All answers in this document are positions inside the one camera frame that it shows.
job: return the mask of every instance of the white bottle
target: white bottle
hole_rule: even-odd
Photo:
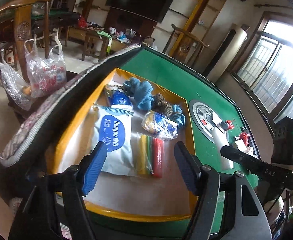
[[[220,150],[223,146],[225,146],[225,145],[230,146],[229,142],[226,139],[225,134],[222,133],[221,130],[217,127],[214,127],[214,129],[211,130],[211,134],[212,134],[216,149],[221,157],[221,161],[220,161],[221,170],[225,171],[228,169],[233,169],[233,161],[222,157],[221,153],[220,153]]]

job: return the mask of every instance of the blue packet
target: blue packet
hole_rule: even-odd
[[[120,86],[105,85],[104,92],[109,107],[132,110],[133,104]]]

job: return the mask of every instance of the chair backrest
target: chair backrest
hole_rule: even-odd
[[[171,40],[172,40],[172,38],[173,38],[173,36],[174,36],[174,34],[176,32],[183,33],[184,35],[186,35],[187,37],[189,37],[191,40],[193,40],[193,42],[195,42],[197,44],[195,51],[193,52],[192,56],[190,57],[190,59],[187,62],[187,65],[192,68],[193,65],[195,64],[196,60],[198,59],[200,53],[202,52],[203,48],[204,47],[205,48],[208,48],[209,45],[205,44],[203,41],[201,41],[198,37],[196,37],[192,33],[188,32],[186,30],[183,30],[183,29],[181,29],[179,27],[176,27],[174,24],[172,24],[171,26],[173,28],[173,32],[171,33],[171,36],[168,39],[168,42],[165,45],[165,47],[164,47],[164,49],[163,49],[162,52],[163,53],[166,53],[166,51],[168,50],[168,47],[169,47],[169,45],[171,43]],[[186,46],[186,45],[183,45],[183,44],[179,47],[179,49],[181,51],[183,51],[184,53],[188,53],[190,51],[189,46]]]
[[[49,1],[51,0],[13,0],[2,6],[0,6],[0,13],[14,9],[14,38],[16,43],[16,51],[19,58],[21,72],[23,78],[29,82],[26,71],[26,60],[24,56],[24,42],[27,39],[31,39],[31,13],[32,5],[37,2],[44,2],[44,45],[45,45],[45,57],[48,57],[49,53]]]

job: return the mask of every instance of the blue towel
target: blue towel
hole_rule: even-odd
[[[182,109],[178,105],[172,106],[173,114],[170,116],[170,120],[177,123],[177,128],[181,129],[185,125],[185,115],[182,114]]]
[[[123,84],[124,90],[129,97],[134,97],[136,107],[144,111],[150,111],[153,97],[153,87],[148,81],[139,81],[137,78],[130,78]]]

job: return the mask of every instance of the red package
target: red package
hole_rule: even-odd
[[[152,154],[153,154],[153,176],[162,178],[162,158],[164,153],[163,140],[153,138],[152,139]]]
[[[240,133],[239,135],[239,138],[243,140],[245,146],[247,147],[248,146],[248,138],[250,137],[249,134],[247,134],[246,132],[242,132]]]
[[[84,19],[84,17],[81,15],[80,20],[78,21],[78,26],[81,28],[86,28],[88,27],[88,23]]]
[[[232,123],[231,120],[226,120],[225,122],[229,125],[228,130],[234,129],[234,124]]]

